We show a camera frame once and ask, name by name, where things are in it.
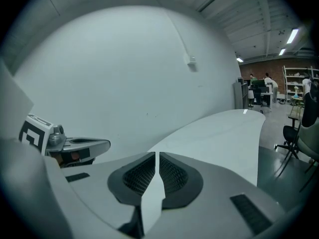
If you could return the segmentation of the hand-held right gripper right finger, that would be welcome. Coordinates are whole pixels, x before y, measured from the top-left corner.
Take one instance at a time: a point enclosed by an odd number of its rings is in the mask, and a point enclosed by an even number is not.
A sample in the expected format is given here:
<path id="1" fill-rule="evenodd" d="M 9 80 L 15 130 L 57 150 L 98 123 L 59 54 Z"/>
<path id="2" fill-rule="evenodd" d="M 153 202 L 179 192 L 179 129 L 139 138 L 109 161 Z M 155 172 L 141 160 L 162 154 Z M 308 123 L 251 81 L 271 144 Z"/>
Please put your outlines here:
<path id="1" fill-rule="evenodd" d="M 284 215 L 267 193 L 235 172 L 161 152 L 165 198 L 149 239 L 253 239 Z"/>

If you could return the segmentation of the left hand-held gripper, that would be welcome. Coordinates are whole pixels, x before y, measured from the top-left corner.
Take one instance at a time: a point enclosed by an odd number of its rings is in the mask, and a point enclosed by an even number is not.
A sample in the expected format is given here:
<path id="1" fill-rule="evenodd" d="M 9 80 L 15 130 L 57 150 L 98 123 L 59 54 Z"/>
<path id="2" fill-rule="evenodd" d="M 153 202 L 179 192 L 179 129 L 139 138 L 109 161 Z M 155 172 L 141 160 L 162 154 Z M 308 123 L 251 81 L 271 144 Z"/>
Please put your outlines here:
<path id="1" fill-rule="evenodd" d="M 53 124 L 34 114 L 27 115 L 18 139 L 37 148 L 43 156 L 49 156 L 51 152 L 77 151 L 79 162 L 91 161 L 111 147 L 111 142 L 106 139 L 66 138 L 62 125 Z"/>

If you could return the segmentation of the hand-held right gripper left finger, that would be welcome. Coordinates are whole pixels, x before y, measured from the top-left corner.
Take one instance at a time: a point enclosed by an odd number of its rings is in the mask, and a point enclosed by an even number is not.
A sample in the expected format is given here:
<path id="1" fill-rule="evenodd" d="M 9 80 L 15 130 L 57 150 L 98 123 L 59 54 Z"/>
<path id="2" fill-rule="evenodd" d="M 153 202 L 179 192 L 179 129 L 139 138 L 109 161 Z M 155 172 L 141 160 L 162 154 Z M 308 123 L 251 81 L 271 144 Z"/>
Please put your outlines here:
<path id="1" fill-rule="evenodd" d="M 155 153 L 60 168 L 44 164 L 53 195 L 74 238 L 142 238 L 142 195 L 155 174 Z"/>

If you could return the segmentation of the person's left hand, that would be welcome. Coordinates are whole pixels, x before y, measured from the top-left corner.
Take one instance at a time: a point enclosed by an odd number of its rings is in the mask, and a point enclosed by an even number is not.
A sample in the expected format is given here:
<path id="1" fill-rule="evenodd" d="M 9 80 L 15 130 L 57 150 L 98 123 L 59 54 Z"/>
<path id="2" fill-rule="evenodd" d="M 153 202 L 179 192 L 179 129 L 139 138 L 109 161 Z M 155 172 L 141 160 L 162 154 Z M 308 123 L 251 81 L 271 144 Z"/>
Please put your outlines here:
<path id="1" fill-rule="evenodd" d="M 80 155 L 75 152 L 54 152 L 50 156 L 55 158 L 60 167 L 65 167 L 80 160 Z"/>

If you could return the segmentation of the grey cabinet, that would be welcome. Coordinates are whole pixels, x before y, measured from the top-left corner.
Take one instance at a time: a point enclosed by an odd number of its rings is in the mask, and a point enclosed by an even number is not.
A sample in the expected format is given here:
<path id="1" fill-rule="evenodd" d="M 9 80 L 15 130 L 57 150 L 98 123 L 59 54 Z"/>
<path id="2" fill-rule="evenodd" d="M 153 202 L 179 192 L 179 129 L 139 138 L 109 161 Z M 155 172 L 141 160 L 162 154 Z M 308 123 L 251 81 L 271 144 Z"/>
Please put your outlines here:
<path id="1" fill-rule="evenodd" d="M 244 82 L 243 78 L 238 78 L 237 82 L 233 84 L 235 109 L 248 109 L 248 84 Z"/>

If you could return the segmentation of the desk with monitors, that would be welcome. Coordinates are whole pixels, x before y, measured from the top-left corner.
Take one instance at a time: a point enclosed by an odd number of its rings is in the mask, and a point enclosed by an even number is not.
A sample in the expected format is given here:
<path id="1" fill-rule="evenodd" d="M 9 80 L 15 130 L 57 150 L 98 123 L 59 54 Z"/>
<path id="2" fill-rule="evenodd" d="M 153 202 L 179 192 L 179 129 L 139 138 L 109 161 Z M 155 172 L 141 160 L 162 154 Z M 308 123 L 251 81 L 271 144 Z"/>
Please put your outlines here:
<path id="1" fill-rule="evenodd" d="M 266 86 L 264 80 L 257 80 L 255 84 L 250 84 L 249 90 L 253 91 L 255 105 L 272 108 L 273 93 L 271 86 Z"/>

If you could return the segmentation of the black office chair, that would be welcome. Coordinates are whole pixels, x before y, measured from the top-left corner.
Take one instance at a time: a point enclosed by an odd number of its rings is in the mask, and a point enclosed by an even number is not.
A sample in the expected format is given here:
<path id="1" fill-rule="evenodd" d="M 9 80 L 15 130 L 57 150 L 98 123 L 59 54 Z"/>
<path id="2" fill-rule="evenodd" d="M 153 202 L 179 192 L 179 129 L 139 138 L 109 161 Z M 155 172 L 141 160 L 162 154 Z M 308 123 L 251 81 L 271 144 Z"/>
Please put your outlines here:
<path id="1" fill-rule="evenodd" d="M 303 114 L 303 118 L 301 120 L 301 125 L 303 127 L 310 127 L 312 126 L 317 118 L 319 118 L 319 95 L 317 93 L 312 94 L 308 92 L 305 94 L 304 97 L 304 104 L 305 110 Z M 292 143 L 294 142 L 295 138 L 297 137 L 298 129 L 293 126 L 284 126 L 283 128 L 283 136 L 285 141 L 284 145 L 275 145 L 274 149 L 276 150 L 277 147 L 287 149 L 291 147 Z"/>

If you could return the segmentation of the white shelf rack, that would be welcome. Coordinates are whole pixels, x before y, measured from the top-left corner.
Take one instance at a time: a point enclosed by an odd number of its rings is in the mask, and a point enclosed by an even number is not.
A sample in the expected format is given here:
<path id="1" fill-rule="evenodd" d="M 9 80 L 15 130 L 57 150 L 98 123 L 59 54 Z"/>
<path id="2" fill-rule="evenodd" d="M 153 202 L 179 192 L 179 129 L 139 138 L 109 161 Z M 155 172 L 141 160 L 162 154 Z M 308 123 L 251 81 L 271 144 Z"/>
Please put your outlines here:
<path id="1" fill-rule="evenodd" d="M 303 97 L 303 79 L 309 76 L 314 80 L 319 80 L 319 68 L 293 68 L 283 66 L 283 77 L 284 77 L 284 90 L 285 99 L 288 103 L 293 105 L 295 100 L 293 97 Z"/>

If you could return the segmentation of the white wall junction box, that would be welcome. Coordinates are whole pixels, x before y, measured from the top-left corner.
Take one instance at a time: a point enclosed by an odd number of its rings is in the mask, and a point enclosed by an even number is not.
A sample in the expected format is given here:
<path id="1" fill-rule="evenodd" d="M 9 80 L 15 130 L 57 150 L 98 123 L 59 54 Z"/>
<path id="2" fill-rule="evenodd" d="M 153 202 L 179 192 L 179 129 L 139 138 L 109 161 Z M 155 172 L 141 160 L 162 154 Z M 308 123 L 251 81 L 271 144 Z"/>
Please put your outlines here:
<path id="1" fill-rule="evenodd" d="M 197 72 L 196 58 L 188 53 L 184 54 L 184 62 L 191 72 Z"/>

